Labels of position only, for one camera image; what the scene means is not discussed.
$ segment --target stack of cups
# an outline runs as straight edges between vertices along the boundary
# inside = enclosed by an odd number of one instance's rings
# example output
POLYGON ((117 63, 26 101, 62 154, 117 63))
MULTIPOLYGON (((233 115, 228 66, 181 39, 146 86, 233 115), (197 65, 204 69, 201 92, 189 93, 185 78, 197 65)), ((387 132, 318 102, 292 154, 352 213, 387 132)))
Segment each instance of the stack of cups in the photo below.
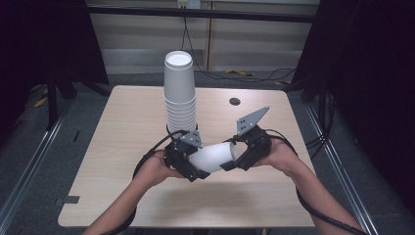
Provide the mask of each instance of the stack of cups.
POLYGON ((168 131, 196 129, 196 92, 192 57, 173 51, 164 61, 164 102, 168 131))

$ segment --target power strip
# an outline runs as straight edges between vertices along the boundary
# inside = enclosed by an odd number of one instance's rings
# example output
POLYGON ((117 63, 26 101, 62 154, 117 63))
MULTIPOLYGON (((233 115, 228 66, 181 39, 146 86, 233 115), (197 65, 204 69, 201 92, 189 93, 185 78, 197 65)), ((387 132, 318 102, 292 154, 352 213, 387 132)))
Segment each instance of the power strip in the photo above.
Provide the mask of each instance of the power strip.
POLYGON ((177 0, 180 9, 201 9, 201 0, 177 0))

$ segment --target forearm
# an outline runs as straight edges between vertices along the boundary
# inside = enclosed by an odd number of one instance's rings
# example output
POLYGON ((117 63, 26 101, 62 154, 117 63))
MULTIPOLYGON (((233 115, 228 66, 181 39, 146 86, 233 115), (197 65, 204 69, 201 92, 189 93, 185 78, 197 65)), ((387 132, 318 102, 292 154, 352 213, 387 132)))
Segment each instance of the forearm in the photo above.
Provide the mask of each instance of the forearm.
POLYGON ((142 180, 135 178, 83 234, 103 234, 122 225, 149 188, 142 180))
MULTIPOLYGON (((299 160, 296 170, 288 174, 293 179, 304 200, 312 208, 335 220, 362 230, 360 224, 336 201, 306 164, 299 160)), ((349 234, 347 231, 315 216, 312 219, 320 234, 349 234)))

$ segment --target light wood table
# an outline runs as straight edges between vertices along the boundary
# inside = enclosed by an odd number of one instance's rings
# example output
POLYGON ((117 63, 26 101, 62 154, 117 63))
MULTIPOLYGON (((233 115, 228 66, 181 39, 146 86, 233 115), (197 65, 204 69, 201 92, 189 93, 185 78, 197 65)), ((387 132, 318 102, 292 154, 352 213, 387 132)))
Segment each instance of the light wood table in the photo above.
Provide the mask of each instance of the light wood table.
MULTIPOLYGON (((236 134, 236 119, 264 106, 258 123, 283 133, 313 169, 296 118, 282 91, 197 88, 197 121, 205 146, 236 134), (229 103, 241 100, 239 106, 229 103)), ((131 181, 142 156, 165 135, 162 87, 117 86, 108 101, 70 189, 77 204, 66 204, 59 223, 91 224, 131 181)), ((239 154, 246 149, 238 143, 239 154)), ((138 204, 136 227, 291 227, 313 226, 295 186, 282 172, 262 166, 218 171, 205 180, 169 178, 138 204)))

